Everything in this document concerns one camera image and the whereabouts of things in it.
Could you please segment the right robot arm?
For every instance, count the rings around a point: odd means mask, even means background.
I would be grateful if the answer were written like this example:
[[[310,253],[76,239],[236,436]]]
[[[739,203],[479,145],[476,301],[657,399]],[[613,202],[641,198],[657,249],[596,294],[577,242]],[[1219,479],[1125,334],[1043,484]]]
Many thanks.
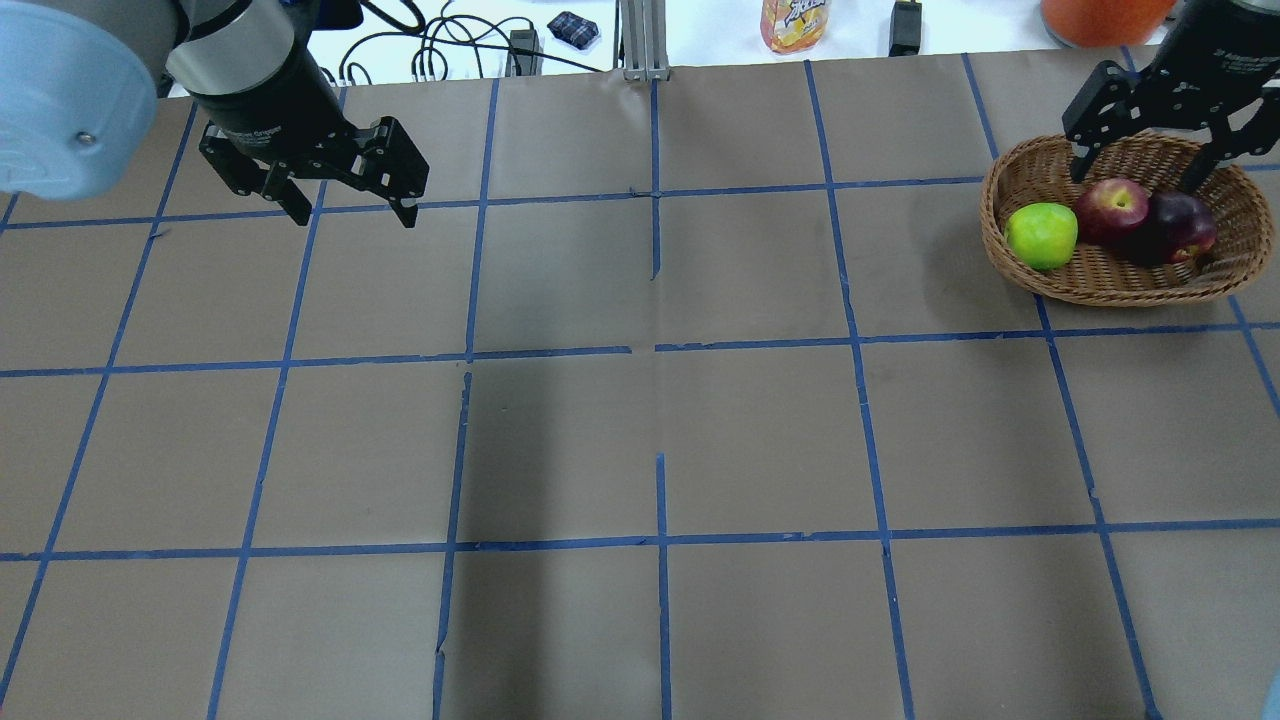
[[[1207,129],[1179,181],[1196,192],[1220,167],[1270,152],[1279,133],[1275,1],[1189,1],[1151,64],[1133,73],[1101,61],[1062,114],[1070,178],[1146,129]]]

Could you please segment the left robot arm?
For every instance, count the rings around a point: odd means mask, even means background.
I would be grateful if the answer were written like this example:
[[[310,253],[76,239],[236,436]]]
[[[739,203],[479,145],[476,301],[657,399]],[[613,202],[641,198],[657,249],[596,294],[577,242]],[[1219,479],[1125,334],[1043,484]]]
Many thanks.
[[[412,228],[430,167],[404,127],[347,120],[308,41],[367,1],[5,1],[1,187],[65,201],[114,187],[179,85],[207,114],[200,154],[228,190],[305,225],[301,181],[384,199]]]

